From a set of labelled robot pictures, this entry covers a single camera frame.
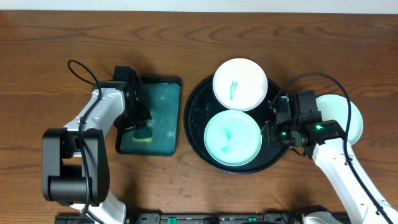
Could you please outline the pale green plate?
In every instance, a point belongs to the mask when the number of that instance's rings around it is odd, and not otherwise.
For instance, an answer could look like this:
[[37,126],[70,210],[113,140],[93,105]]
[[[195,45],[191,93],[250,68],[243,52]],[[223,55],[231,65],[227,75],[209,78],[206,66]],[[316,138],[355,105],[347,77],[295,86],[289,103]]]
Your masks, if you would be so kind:
[[262,145],[259,125],[248,114],[236,110],[214,115],[205,127],[203,140],[209,155],[229,167],[248,164]]
[[[316,98],[318,110],[322,112],[324,121],[335,120],[345,129],[348,121],[348,104],[340,95],[322,95]],[[351,102],[351,119],[348,141],[351,145],[358,142],[364,129],[363,117],[354,103]]]

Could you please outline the green and yellow sponge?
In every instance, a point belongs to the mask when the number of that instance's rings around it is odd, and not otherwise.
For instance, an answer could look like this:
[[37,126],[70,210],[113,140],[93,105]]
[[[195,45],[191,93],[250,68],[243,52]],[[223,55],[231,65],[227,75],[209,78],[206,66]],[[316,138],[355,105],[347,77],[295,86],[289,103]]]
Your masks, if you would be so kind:
[[134,142],[150,143],[153,138],[151,128],[144,127],[133,131],[132,140]]

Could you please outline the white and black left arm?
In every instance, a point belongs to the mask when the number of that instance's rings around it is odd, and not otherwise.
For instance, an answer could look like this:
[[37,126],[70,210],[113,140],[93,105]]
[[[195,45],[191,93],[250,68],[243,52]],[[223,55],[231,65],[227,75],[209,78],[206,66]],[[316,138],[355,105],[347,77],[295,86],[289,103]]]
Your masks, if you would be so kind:
[[96,83],[79,114],[62,128],[42,136],[42,195],[80,211],[95,223],[126,223],[127,206],[110,191],[104,139],[115,126],[119,134],[150,119],[140,81]]

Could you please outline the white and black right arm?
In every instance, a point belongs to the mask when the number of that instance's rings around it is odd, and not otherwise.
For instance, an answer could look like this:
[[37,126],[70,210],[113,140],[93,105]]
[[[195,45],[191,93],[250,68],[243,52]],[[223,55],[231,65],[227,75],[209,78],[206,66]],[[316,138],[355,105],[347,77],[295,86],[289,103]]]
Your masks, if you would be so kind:
[[267,121],[261,134],[270,146],[304,147],[304,154],[330,181],[351,223],[397,223],[397,210],[364,171],[336,121],[307,123],[300,127]]

